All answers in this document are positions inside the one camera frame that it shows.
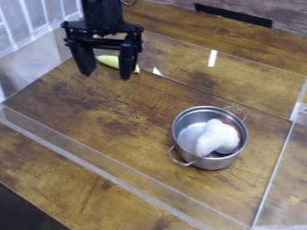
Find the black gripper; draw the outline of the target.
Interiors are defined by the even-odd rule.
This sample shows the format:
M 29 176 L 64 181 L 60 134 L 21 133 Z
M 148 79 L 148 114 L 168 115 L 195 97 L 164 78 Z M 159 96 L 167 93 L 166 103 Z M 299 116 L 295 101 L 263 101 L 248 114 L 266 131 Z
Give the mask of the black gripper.
M 144 27 L 124 20 L 123 6 L 136 0 L 81 0 L 84 19 L 64 21 L 65 45 L 80 73 L 89 76 L 96 68 L 93 49 L 120 50 L 120 77 L 128 80 L 136 70 L 138 53 L 143 50 Z

